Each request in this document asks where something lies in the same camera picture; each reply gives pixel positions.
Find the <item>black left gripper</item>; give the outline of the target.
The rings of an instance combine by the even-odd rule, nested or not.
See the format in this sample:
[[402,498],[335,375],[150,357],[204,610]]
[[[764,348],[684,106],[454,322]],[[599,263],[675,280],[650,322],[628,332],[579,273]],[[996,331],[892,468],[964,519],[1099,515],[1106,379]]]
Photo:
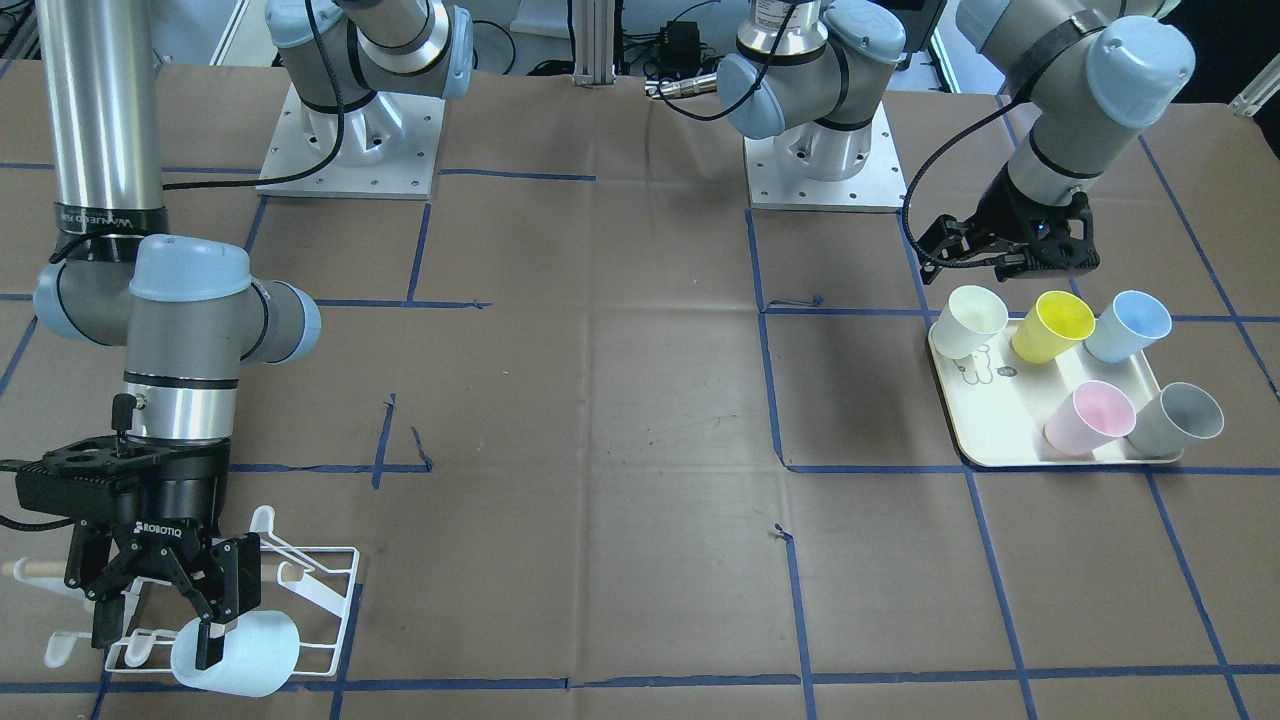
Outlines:
[[916,241],[922,266],[993,266],[997,282],[1027,274],[1033,258],[1020,252],[1016,241],[1021,206],[1012,195],[983,197],[964,222],[937,217]]

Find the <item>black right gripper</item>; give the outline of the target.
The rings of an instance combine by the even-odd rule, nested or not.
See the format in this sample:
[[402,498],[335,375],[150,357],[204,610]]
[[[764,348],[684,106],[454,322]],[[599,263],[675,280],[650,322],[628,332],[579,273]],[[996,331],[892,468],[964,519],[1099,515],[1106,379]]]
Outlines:
[[91,644],[105,650],[125,629],[125,591],[136,579],[166,582],[198,620],[196,669],[223,661],[227,624],[262,602],[259,534],[218,537],[191,524],[109,528],[76,521],[64,582],[93,602]]

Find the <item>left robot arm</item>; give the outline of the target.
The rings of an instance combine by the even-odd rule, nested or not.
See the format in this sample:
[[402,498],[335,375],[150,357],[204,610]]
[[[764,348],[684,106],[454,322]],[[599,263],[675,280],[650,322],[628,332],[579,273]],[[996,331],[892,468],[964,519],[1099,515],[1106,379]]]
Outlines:
[[[1004,76],[1010,106],[1039,115],[965,220],[908,234],[923,282],[988,266],[998,281],[1094,270],[1089,190],[1158,120],[1196,69],[1164,12],[1088,1],[961,1],[959,32]],[[721,114],[769,140],[800,129],[815,174],[836,141],[861,142],[904,51],[905,29],[870,1],[756,1],[716,70]]]

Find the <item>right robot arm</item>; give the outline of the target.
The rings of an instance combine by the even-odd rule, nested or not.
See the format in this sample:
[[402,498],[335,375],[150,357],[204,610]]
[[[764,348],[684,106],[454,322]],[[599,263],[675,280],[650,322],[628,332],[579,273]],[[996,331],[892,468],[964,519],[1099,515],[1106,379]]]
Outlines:
[[164,582],[191,603],[172,665],[230,664],[261,629],[261,541],[224,536],[236,395],[244,364],[317,342],[315,301],[259,281],[238,246],[173,234],[157,149],[145,1],[38,1],[58,240],[33,305],[54,334],[125,350],[111,432],[6,460],[23,509],[73,536],[64,584],[93,606],[92,647],[118,643],[131,588]]

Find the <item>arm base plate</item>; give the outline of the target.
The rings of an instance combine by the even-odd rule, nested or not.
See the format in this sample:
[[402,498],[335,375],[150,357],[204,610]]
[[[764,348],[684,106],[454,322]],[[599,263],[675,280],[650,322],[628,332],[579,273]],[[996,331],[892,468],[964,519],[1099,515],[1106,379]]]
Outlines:
[[[399,199],[425,201],[433,192],[445,101],[407,94],[376,94],[344,114],[340,151],[321,170],[288,183],[259,182],[269,196]],[[262,163],[264,179],[315,167],[337,138],[337,117],[305,106],[293,87]]]
[[895,213],[906,181],[883,106],[842,132],[815,122],[744,141],[750,204],[790,211]]

